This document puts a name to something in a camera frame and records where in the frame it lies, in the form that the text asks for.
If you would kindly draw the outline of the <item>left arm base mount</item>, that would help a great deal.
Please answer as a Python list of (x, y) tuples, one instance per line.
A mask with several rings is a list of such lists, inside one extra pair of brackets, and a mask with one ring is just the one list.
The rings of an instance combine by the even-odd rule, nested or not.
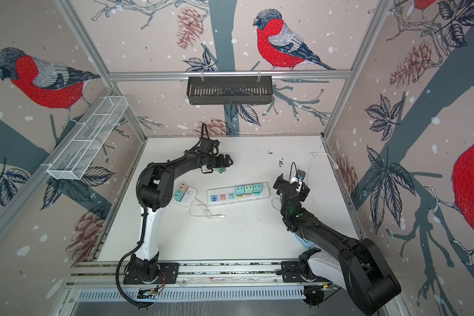
[(139, 259), (131, 255), (125, 267), (124, 284), (175, 284), (179, 272), (179, 263), (162, 263), (158, 255), (151, 260)]

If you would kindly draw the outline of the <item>white multicolour power strip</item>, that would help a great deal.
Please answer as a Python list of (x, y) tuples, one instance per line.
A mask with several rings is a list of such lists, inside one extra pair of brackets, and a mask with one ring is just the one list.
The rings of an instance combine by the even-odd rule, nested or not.
[(208, 190), (208, 205), (237, 204), (270, 198), (267, 183), (253, 183)]

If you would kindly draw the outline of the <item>white square socket cube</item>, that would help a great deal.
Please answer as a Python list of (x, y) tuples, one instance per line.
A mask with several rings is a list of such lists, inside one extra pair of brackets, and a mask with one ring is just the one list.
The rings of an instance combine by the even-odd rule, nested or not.
[[(179, 190), (179, 186), (180, 186), (182, 183), (184, 183), (184, 182), (179, 183), (178, 187), (177, 187), (177, 188), (175, 189), (175, 191), (174, 191), (174, 195), (175, 195), (175, 192), (176, 192), (177, 190)], [(173, 201), (174, 201), (176, 204), (179, 204), (179, 205), (181, 205), (181, 206), (183, 206), (183, 207), (188, 208), (188, 207), (190, 207), (190, 206), (194, 203), (194, 201), (195, 201), (195, 199), (196, 199), (196, 196), (197, 196), (197, 193), (198, 193), (198, 192), (197, 192), (197, 190), (196, 190), (195, 188), (193, 188), (193, 187), (191, 187), (191, 186), (188, 186), (188, 191), (185, 193), (185, 195), (184, 195), (182, 201), (181, 201), (181, 202), (176, 202), (175, 199), (174, 199), (174, 197), (173, 197)]]

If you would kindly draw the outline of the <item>blue square socket cube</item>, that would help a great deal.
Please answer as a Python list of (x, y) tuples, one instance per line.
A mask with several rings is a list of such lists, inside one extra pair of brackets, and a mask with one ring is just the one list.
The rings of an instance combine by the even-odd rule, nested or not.
[(310, 248), (315, 246), (315, 244), (313, 242), (310, 242), (310, 241), (305, 240), (303, 238), (297, 237), (297, 239), (298, 239), (299, 243), (301, 243), (301, 245), (303, 247), (307, 248), (307, 249), (310, 249)]

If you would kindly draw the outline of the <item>pink plug adapter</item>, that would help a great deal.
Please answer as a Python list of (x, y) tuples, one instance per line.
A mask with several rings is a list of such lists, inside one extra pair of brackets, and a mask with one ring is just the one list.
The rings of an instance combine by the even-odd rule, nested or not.
[(182, 183), (180, 186), (179, 186), (179, 190), (185, 194), (187, 191), (188, 191), (188, 185), (186, 183)]

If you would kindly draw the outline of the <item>teal plug adapter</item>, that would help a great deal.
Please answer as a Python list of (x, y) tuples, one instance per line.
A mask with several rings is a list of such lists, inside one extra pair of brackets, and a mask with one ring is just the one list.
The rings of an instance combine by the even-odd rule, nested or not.
[(243, 195), (245, 195), (245, 193), (244, 193), (244, 186), (237, 186), (237, 187), (236, 187), (236, 195), (237, 195), (237, 196), (243, 196)]
[(260, 195), (261, 192), (262, 192), (262, 185), (259, 184), (259, 183), (254, 184), (253, 185), (253, 193)]
[(181, 202), (184, 197), (184, 192), (182, 190), (177, 190), (174, 195), (174, 199), (176, 202)]

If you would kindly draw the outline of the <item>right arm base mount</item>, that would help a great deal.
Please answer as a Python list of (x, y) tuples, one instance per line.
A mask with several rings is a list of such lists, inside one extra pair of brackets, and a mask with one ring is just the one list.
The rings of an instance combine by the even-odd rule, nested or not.
[(309, 267), (308, 260), (321, 252), (319, 248), (310, 248), (298, 256), (296, 261), (282, 261), (275, 274), (282, 277), (284, 283), (328, 283), (330, 280), (316, 276)]

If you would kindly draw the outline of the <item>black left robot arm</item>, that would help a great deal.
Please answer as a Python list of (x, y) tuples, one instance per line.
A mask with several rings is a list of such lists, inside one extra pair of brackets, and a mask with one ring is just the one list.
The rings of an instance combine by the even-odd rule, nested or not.
[(120, 295), (138, 309), (149, 309), (152, 302), (133, 300), (122, 289), (119, 280), (120, 270), (126, 258), (130, 261), (125, 267), (142, 280), (152, 283), (162, 278), (160, 289), (164, 289), (166, 277), (160, 270), (158, 236), (160, 233), (162, 209), (167, 207), (175, 196), (175, 180), (187, 172), (199, 169), (202, 174), (211, 174), (215, 169), (228, 168), (233, 160), (228, 154), (219, 152), (220, 142), (210, 138), (208, 126), (201, 125), (198, 142), (182, 157), (163, 163), (150, 163), (141, 172), (136, 183), (136, 198), (142, 209), (140, 239), (135, 248), (127, 252), (118, 261), (115, 272), (115, 283)]

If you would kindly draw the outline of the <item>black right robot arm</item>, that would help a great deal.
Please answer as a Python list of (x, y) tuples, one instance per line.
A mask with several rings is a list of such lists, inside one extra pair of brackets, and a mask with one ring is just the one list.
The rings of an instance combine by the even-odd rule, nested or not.
[(315, 246), (299, 255), (300, 275), (318, 277), (345, 289), (353, 303), (372, 315), (402, 292), (402, 287), (377, 245), (348, 237), (322, 223), (302, 206), (309, 188), (278, 176), (273, 185), (288, 231)]

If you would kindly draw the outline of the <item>teal plug adapter front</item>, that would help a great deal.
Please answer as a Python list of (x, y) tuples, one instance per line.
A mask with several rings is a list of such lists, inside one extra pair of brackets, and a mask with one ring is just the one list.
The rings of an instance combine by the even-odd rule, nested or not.
[(184, 192), (182, 190), (177, 190), (174, 195), (174, 199), (176, 202), (181, 202), (184, 197)]

